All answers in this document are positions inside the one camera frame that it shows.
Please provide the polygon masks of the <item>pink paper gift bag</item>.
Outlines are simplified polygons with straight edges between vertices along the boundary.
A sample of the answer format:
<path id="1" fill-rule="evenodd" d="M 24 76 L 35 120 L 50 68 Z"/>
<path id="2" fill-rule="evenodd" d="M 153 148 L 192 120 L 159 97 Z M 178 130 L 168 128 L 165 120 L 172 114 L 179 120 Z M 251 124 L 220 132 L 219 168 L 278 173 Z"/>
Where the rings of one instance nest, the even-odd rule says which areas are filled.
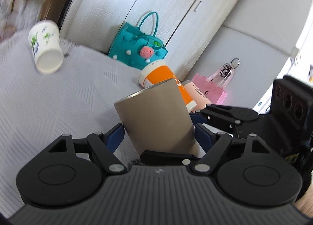
<path id="1" fill-rule="evenodd" d="M 226 87 L 232 80 L 235 70 L 220 68 L 211 76 L 196 73 L 192 82 L 205 94 L 212 104 L 222 105 L 227 97 Z"/>

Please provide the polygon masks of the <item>pink bottle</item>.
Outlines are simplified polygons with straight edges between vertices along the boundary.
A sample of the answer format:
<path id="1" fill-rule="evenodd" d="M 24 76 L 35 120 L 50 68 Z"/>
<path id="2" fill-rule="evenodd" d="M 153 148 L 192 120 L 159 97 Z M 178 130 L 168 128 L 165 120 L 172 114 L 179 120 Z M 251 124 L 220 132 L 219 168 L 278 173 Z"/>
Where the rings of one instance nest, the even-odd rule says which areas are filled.
<path id="1" fill-rule="evenodd" d="M 206 97 L 206 95 L 191 81 L 184 81 L 183 86 L 189 93 L 191 98 L 196 102 L 196 107 L 193 108 L 192 112 L 196 110 L 202 110 L 207 104 L 211 104 L 211 101 Z"/>

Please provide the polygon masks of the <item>orange white paper cup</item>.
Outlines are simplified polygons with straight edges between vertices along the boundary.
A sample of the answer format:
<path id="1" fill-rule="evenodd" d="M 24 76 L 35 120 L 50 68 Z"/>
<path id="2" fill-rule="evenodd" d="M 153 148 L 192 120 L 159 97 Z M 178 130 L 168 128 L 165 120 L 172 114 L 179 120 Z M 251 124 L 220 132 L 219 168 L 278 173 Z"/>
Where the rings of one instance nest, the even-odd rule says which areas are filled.
<path id="1" fill-rule="evenodd" d="M 152 85 L 161 83 L 163 81 L 174 79 L 180 90 L 183 101 L 186 105 L 188 112 L 191 112 L 196 108 L 197 103 L 191 97 L 191 95 L 184 88 L 183 84 L 175 76 L 169 66 L 163 59 L 149 63 L 140 73 L 139 84 L 143 88 L 148 88 Z"/>

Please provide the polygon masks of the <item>white green-print paper cup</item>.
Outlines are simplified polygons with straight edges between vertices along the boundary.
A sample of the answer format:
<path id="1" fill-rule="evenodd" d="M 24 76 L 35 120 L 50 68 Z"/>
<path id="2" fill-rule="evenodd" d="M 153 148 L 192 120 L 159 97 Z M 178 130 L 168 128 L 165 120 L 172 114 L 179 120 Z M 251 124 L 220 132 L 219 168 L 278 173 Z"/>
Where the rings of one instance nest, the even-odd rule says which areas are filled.
<path id="1" fill-rule="evenodd" d="M 37 71 L 43 75 L 57 72 L 63 64 L 59 28 L 51 20 L 36 23 L 29 31 L 29 45 Z"/>

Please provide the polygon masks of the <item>beige metal tumbler cup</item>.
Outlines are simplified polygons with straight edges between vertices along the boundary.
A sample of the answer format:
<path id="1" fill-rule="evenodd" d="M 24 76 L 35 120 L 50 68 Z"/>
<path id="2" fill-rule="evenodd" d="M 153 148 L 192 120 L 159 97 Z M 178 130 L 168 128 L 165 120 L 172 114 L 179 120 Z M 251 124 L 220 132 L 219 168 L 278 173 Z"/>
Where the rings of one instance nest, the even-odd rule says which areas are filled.
<path id="1" fill-rule="evenodd" d="M 194 126 L 177 83 L 168 79 L 114 103 L 137 153 L 200 155 Z"/>

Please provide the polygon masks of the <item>teal felt handbag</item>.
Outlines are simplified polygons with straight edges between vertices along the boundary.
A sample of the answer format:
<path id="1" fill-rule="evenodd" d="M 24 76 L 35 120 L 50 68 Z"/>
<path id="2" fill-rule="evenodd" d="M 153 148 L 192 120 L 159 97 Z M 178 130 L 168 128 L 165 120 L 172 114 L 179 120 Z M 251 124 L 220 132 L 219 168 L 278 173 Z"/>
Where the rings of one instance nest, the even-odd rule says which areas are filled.
<path id="1" fill-rule="evenodd" d="M 141 32 L 141 26 L 151 15 L 156 15 L 156 25 L 152 35 Z M 109 49 L 108 56 L 128 66 L 142 70 L 149 63 L 164 59 L 168 51 L 159 38 L 156 37 L 159 24 L 157 12 L 147 14 L 135 27 L 128 22 L 120 28 Z"/>

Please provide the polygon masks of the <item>white patterned tablecloth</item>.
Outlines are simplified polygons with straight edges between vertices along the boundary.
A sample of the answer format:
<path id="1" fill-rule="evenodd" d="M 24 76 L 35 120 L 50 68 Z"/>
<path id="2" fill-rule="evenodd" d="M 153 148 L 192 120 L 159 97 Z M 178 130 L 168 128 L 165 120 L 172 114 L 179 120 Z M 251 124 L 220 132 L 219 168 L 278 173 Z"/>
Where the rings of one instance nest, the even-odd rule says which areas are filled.
<path id="1" fill-rule="evenodd" d="M 1 213 L 34 224 L 15 184 L 17 172 L 63 133 L 85 137 L 119 122 L 114 102 L 139 90 L 138 70 L 95 50 L 63 41 L 62 67 L 42 75 L 28 33 L 1 42 Z"/>

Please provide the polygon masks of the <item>light wood wardrobe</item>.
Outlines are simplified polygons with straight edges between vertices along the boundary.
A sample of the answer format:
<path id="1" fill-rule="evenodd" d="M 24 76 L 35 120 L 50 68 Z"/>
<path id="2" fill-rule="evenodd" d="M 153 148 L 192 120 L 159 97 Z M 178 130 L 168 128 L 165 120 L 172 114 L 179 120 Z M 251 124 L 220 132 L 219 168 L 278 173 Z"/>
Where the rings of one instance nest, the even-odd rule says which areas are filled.
<path id="1" fill-rule="evenodd" d="M 71 0 L 61 26 L 63 38 L 107 53 L 123 23 L 138 25 L 152 11 L 142 31 L 158 25 L 168 54 L 165 60 L 183 79 L 238 0 Z"/>

